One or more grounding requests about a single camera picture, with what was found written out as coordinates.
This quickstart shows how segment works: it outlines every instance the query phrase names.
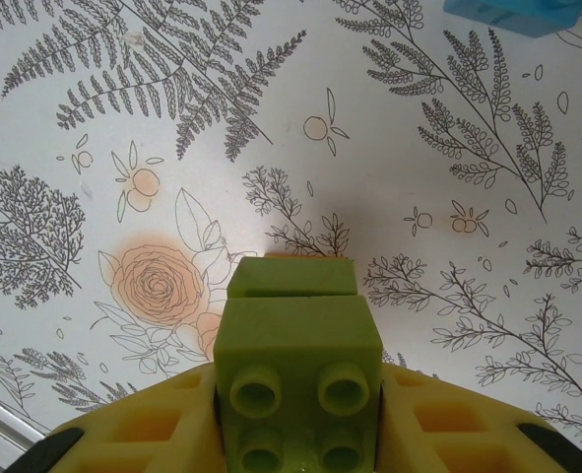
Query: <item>lego stud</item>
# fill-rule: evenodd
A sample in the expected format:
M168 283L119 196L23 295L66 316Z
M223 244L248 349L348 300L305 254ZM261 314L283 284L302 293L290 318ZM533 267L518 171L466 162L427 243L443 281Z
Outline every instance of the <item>lego stud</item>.
M319 374L319 404L335 416L350 416L369 399L369 388L362 370L353 363L335 363Z
M233 409L249 419L270 416L280 407L281 401L280 376L266 365L251 365L240 370L229 391Z
M240 439L239 455L246 473L273 473L282 466L282 438L272 429L254 429Z
M362 463L362 444L356 429L341 426L327 431L319 442L319 462L326 473L351 473Z

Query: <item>blue toy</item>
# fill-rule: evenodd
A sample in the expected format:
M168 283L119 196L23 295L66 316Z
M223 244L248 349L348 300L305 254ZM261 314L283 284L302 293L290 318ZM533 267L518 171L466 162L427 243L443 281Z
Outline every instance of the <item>blue toy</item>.
M575 26L582 0L446 0L444 11L539 37Z

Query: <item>branch illustration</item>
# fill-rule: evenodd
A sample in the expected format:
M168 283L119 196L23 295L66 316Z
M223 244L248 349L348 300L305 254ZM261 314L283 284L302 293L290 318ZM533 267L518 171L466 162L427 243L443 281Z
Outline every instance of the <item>branch illustration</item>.
M6 76L2 97L39 77L108 65L68 90L69 101L56 113L59 126L75 128L106 114L104 101L116 112L130 114L141 111L161 117L167 110L170 118L179 119L181 159L198 134L224 121L226 155L234 161L259 135L271 143L253 115L268 79L305 37L299 32L284 45L268 48L264 62L260 61L264 54L258 52L255 68L255 62L245 58L246 72L238 64L244 56L241 44L263 3L223 0L217 12L202 0L134 0L132 5L122 0L73 0L62 9L51 33L43 34L17 59ZM131 19L142 22L141 33L129 31Z
M477 367L479 384L486 386L501 381L507 374L521 374L525 381L537 382L548 391L559 391L582 401L582 354L565 354L557 347L559 337L571 320L559 312L555 297L545 295L536 299L539 310L526 317L531 328L514 330L502 314L490 315L489 305L495 300L476 278L468 277L466 269L453 263L447 271L440 271L443 284L432 290L423 284L427 266L400 254L388 260L374 259L367 270L364 284L369 288L369 300L378 306L406 304L409 310L421 311L431 302L439 304L437 314L456 317L455 328L434 328L438 336L432 343L451 351L465 350L482 341L491 348L511 342L517 347L514 355L499 361L485 357L485 364ZM572 427L582 436L582 412L568 414L569 408L561 404L554 409L543 408L536 412L564 428Z
M574 246L575 252L551 246L549 241L539 239L527 248L533 258L527 260L525 273L533 271L536 279L542 276L568 277L568 282L561 287L576 293L582 289L582 230L571 227L567 235L568 243Z
M565 148L554 142L549 117L539 102L532 106L533 115L518 103L512 105L509 70L496 32L488 31L488 47L474 31L467 43L444 32L454 52L444 68L418 44L416 31L424 27L419 0L335 2L353 16L363 12L364 18L371 18L337 18L348 30L378 36L362 49L377 67L367 71L369 77L404 97L436 96L449 87L474 114L475 122L454 116L438 98L421 104L430 126L418 128L423 141L447 158L467 156L474 161L455 164L450 172L474 185L483 184L485 189L494 186L499 173L518 178L546 221L548 198L567 194ZM382 39L392 36L397 40ZM510 121L512 115L522 143L505 136L498 126Z
M63 353L43 355L38 350L24 348L22 354L15 355L15 358L33 367L31 373L34 376L53 381L51 388L61 396L59 401L73 406L79 412L94 411L111 401L137 392L131 383L128 383L129 392L119 382L111 386L101 381L106 393L99 395L84 384L87 378L80 365Z
M0 171L0 293L20 291L19 308L71 296L80 288L69 269L80 261L84 221L76 195L28 179L19 166Z
M260 166L242 177L242 183L247 189L246 199L255 207L257 214L264 216L276 210L286 220L283 227L271 226L271 232L266 233L275 243L283 242L285 249L292 254L342 256L348 247L350 229L345 228L337 214L332 218L322 216L324 233L315 237L312 233L312 222L305 221L303 225L297 222L301 204L292 198L291 187L287 184L289 175L277 168L266 170Z

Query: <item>green lego brick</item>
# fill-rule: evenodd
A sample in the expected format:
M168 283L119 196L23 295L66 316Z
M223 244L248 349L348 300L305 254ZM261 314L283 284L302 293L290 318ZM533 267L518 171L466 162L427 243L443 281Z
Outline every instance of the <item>green lego brick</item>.
M371 473L382 342L362 296L230 299L214 349L228 473Z
M354 263L343 258L245 257L227 287L229 299L356 294Z

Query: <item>plant drawing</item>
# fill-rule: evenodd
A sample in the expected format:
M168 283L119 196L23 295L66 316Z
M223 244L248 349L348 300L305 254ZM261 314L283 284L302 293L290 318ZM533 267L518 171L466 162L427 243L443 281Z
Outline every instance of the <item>plant drawing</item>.
M292 254L342 256L348 247L350 229L345 228L337 214L332 217L322 216L324 232L315 237L312 222L303 224L297 216L301 212L299 199L292 197L291 186L287 184L289 175L277 168L270 170L259 166L242 177L243 185L248 189L246 199L255 207L256 213L264 216L273 210L279 212L285 224L278 228L271 226L266 235L275 243L282 242Z
M76 195L65 196L15 166L0 171L0 293L19 308L50 296L72 296L70 274L83 248L85 214Z
M303 134L312 141L323 141L327 138L328 148L332 156L337 156L337 145L334 142L334 138L330 136L329 132L341 136L346 139L350 139L348 134L343 131L338 126L334 126L334 119L337 113L337 105L334 99L334 94L328 88L328 121L330 124L326 123L326 120L320 116L309 116L306 121L303 122Z
M57 22L17 59L4 79L3 97L39 77L96 67L99 74L68 90L69 101L56 113L60 127L105 114L107 101L116 112L178 119L179 159L215 122L227 125L231 161L258 135L270 141L253 116L305 32L247 56L242 44L264 0L221 0L215 8L203 0L41 2ZM25 10L38 21L33 0L0 0L0 30L15 18L24 23Z
M418 128L423 141L449 159L465 156L472 161L454 164L450 172L485 189L501 174L518 179L546 221L545 202L567 193L565 147L554 140L549 117L539 102L531 107L512 104L509 70L496 32L488 31L490 48L474 31L467 43L444 32L454 50L444 67L418 44L417 31L424 28L419 0L335 2L353 15L337 18L341 26L376 36L362 49L375 66L367 71L369 77L403 97L438 96L449 88L469 108L474 120L453 113L437 97L421 104L429 125ZM392 37L397 40L383 39ZM518 143L499 126L512 115L521 135Z
M517 347L513 355L502 359L485 356L485 363L477 367L481 386L501 381L506 375L522 375L548 392L558 392L582 402L582 353L566 353L557 342L566 333L571 320L558 309L555 297L545 295L535 300L538 311L525 318L527 330L521 330L506 321L502 314L492 314L495 301L476 278L466 269L452 262L446 271L439 271L443 284L429 289L424 283L427 265L420 260L400 254L391 260L380 257L369 263L364 284L369 288L369 300L378 306L406 305L409 310L421 311L437 304L437 314L451 316L454 327L434 328L437 338L432 343L450 348L452 352L465 350L481 342L497 348L510 342ZM570 428L582 441L582 406L557 403L545 406L537 402L535 412L548 422Z
M538 279L542 276L568 278L562 283L563 289L576 293L582 289L582 230L571 227L568 232L568 243L573 249L552 246L549 241L539 239L529 245L527 251L532 253L532 259L527 260L525 273L533 271Z
M166 377L182 371L184 360L213 359L226 299L226 283L239 259L229 253L218 220L185 189L174 214L182 244L136 242L120 258L100 251L98 264L113 304L96 302L119 331L110 338L127 350L144 374Z

